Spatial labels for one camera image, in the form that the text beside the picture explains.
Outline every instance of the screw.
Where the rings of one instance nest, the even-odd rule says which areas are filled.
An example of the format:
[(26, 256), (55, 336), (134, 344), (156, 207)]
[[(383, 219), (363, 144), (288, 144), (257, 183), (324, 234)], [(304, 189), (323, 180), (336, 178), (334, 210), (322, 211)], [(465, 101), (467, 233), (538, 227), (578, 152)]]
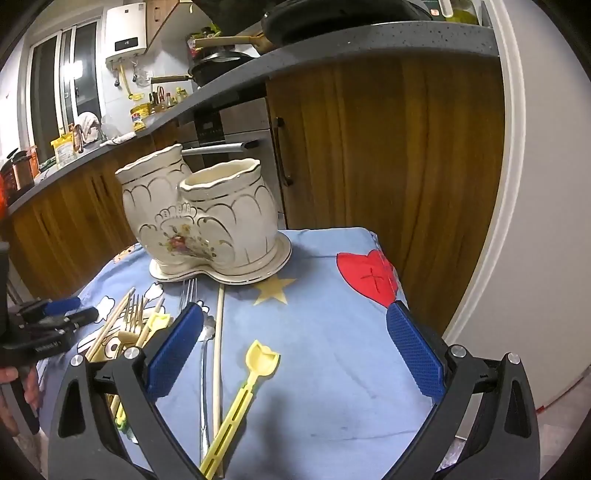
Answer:
[(82, 355), (74, 355), (72, 360), (70, 360), (70, 365), (73, 367), (77, 367), (84, 361), (84, 357)]
[(137, 348), (136, 346), (128, 348), (125, 351), (124, 355), (125, 355), (125, 358), (131, 360), (132, 358), (135, 358), (139, 355), (139, 348)]
[(509, 362), (515, 365), (519, 365), (519, 362), (521, 362), (521, 358), (519, 358), (519, 355), (517, 355), (516, 353), (508, 353), (507, 360), (509, 360)]
[(458, 358), (466, 356), (466, 349), (462, 345), (452, 345), (452, 355)]

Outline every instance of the table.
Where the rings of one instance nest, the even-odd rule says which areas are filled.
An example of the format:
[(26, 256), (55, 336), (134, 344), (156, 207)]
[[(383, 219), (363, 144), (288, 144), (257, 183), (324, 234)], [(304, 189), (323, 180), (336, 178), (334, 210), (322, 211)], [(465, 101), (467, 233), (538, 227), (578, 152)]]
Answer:
[[(382, 478), (431, 409), (431, 399), (419, 392), (386, 330), (384, 305), (394, 297), (404, 301), (404, 293), (369, 231), (285, 233), (293, 254), (277, 275), (265, 283), (226, 287), (224, 413), (246, 380), (245, 354), (252, 341), (281, 354), (275, 374), (257, 383), (246, 426), (225, 458), (226, 478)], [(139, 245), (130, 247), (81, 292), (83, 306), (108, 306), (111, 300), (105, 297), (114, 304), (131, 286), (139, 294), (158, 288), (148, 273), (149, 261)], [(215, 314), (218, 284), (200, 275), (197, 285), (204, 309)], [(181, 285), (163, 284), (163, 289), (164, 308), (176, 315)], [(85, 327), (80, 343), (98, 327)], [(197, 464), (199, 348), (170, 394), (156, 403)], [(46, 433), (61, 378), (77, 350), (52, 359), (44, 374), (40, 421)], [(213, 342), (207, 351), (211, 376)], [(207, 378), (208, 403), (211, 384)], [(131, 459), (149, 468), (139, 447), (123, 438)]]

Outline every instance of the kitchen countertop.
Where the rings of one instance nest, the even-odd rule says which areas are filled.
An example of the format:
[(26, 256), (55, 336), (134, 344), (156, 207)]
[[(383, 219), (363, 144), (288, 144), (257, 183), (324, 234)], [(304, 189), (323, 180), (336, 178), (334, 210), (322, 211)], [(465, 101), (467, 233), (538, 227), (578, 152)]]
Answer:
[[(278, 48), (201, 87), (182, 103), (159, 114), (137, 137), (149, 135), (179, 115), (196, 108), (223, 106), (223, 95), (264, 82), (285, 70), (365, 53), (407, 50), (447, 51), (498, 57), (492, 28), (435, 21), (389, 22), (347, 28)], [(119, 145), (99, 147), (36, 184), (8, 208), (11, 215), (50, 184)]]

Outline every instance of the red heart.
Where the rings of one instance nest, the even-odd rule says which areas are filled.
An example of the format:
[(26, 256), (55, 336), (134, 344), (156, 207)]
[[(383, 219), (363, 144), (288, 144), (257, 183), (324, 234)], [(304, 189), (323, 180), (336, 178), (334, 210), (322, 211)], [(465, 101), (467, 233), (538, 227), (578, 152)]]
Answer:
[(396, 300), (394, 268), (381, 251), (372, 250), (367, 255), (339, 253), (336, 266), (349, 286), (361, 295), (386, 308)]

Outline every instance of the saucer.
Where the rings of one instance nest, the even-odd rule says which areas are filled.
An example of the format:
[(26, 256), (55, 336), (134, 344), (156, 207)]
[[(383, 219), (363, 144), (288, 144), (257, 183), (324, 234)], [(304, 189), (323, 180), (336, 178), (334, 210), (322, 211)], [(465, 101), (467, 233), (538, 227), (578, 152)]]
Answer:
[(214, 280), (226, 285), (248, 285), (250, 283), (256, 283), (261, 280), (265, 280), (266, 278), (269, 278), (270, 276), (276, 274), (285, 266), (290, 257), (291, 241), (283, 233), (278, 232), (277, 253), (266, 266), (258, 270), (255, 270), (254, 272), (245, 273), (242, 275), (224, 275), (219, 272), (216, 272), (209, 265), (200, 265), (183, 273), (178, 273), (176, 275), (167, 275), (166, 273), (163, 273), (160, 270), (160, 266), (158, 265), (156, 260), (152, 259), (150, 261), (150, 275), (152, 275), (158, 281), (164, 283), (172, 283), (195, 277), (200, 273), (205, 273), (206, 275), (212, 277)]

